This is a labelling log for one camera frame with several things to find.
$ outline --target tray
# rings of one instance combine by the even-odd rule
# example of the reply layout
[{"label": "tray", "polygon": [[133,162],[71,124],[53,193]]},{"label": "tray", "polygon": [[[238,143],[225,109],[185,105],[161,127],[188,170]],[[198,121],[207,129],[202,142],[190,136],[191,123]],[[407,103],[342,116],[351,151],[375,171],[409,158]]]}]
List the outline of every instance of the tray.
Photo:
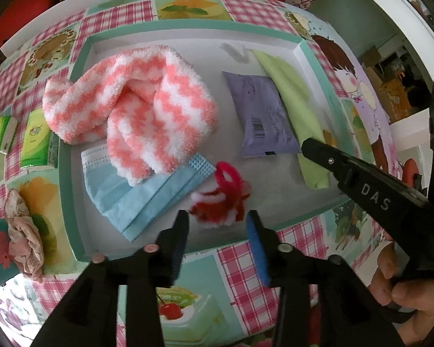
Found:
[{"label": "tray", "polygon": [[[266,75],[250,51],[253,48],[279,56],[296,68],[310,88],[312,107],[323,128],[333,133],[341,150],[353,154],[339,101],[305,40],[265,27],[211,20],[168,20],[118,27],[87,39],[74,64],[71,80],[76,81],[95,63],[121,50],[158,43],[175,48],[193,64],[216,99],[220,128],[198,151],[212,164],[220,160],[232,163],[251,184],[253,190],[246,201],[247,210],[257,209],[267,226],[279,229],[323,213],[348,199],[338,190],[333,178],[329,189],[308,189],[295,154],[259,158],[241,155],[243,130],[222,71]],[[80,153],[98,144],[60,145],[61,204],[67,234],[79,261],[88,261],[94,251],[110,258],[132,254],[153,242],[162,229],[170,227],[178,209],[187,210],[191,206],[189,198],[183,199],[153,221],[135,241],[128,242],[100,215],[84,188]],[[198,191],[214,187],[215,181],[210,178]],[[191,217],[186,251],[216,248],[245,238],[244,224],[209,229]]]}]

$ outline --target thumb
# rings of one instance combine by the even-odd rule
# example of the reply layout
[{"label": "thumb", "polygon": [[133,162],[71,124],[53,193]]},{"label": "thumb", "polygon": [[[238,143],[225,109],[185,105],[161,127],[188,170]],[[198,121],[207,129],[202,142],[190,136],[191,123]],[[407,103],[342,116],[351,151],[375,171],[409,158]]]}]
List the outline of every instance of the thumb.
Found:
[{"label": "thumb", "polygon": [[397,283],[392,289],[392,300],[403,307],[434,313],[434,279]]}]

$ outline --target cherry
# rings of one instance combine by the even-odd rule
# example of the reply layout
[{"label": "cherry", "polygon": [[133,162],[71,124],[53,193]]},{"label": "cherry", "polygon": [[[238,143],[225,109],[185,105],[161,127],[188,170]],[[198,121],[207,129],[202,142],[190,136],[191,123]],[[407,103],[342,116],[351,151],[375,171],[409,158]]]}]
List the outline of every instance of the cherry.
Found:
[{"label": "cherry", "polygon": [[159,307],[159,313],[164,315],[168,320],[177,320],[183,316],[182,310],[174,302],[161,304]]}]

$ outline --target pink and white striped towel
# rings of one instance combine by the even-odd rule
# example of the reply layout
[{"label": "pink and white striped towel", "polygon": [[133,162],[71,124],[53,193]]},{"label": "pink and white striped towel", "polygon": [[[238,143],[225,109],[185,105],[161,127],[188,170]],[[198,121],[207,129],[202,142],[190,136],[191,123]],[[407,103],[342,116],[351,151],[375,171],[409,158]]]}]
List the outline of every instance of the pink and white striped towel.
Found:
[{"label": "pink and white striped towel", "polygon": [[166,46],[108,57],[74,84],[48,80],[43,112],[69,144],[107,138],[108,154],[130,186],[151,171],[173,172],[217,126],[217,108],[199,75]]}]

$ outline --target blue surgical mask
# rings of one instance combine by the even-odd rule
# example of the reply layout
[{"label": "blue surgical mask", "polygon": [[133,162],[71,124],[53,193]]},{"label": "blue surgical mask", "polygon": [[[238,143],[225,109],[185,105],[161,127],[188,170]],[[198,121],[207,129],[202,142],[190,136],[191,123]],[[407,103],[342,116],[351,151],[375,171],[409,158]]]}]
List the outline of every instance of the blue surgical mask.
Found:
[{"label": "blue surgical mask", "polygon": [[84,151],[81,157],[90,199],[100,214],[130,242],[216,170],[196,153],[172,174],[154,173],[131,187],[112,166],[106,144]]}]

